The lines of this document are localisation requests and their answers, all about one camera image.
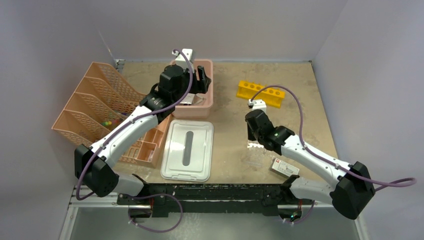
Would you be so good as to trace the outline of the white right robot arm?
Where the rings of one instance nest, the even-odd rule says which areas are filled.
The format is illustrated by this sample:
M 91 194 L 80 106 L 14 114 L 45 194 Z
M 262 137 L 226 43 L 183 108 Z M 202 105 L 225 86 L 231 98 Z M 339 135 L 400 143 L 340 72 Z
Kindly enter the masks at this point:
M 263 110 L 245 115 L 248 139 L 258 141 L 268 151 L 294 160 L 320 176 L 324 181 L 291 175 L 281 184 L 280 196 L 288 204 L 308 199 L 332 205 L 342 216 L 355 220 L 374 197 L 375 187 L 368 168 L 333 158 L 308 143 L 284 126 L 274 126 Z

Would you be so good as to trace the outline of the small white sachet packet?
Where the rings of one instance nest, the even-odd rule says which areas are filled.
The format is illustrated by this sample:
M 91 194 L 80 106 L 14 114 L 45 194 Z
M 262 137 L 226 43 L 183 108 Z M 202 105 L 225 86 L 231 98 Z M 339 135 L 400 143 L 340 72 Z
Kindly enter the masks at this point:
M 179 103 L 181 106 L 191 106 L 200 103 L 203 99 L 196 94 L 188 93 L 187 96 Z

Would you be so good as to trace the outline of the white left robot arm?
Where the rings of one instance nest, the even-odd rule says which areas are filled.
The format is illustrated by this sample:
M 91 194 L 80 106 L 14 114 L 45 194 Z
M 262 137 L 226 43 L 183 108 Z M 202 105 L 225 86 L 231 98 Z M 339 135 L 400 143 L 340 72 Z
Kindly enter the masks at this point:
M 136 140 L 171 115 L 188 94 L 205 94 L 211 83 L 202 65 L 166 66 L 159 81 L 118 127 L 90 146 L 81 144 L 75 149 L 75 197 L 81 201 L 91 195 L 118 193 L 129 195 L 138 205 L 146 203 L 149 191 L 144 181 L 134 174 L 117 173 L 113 166 Z

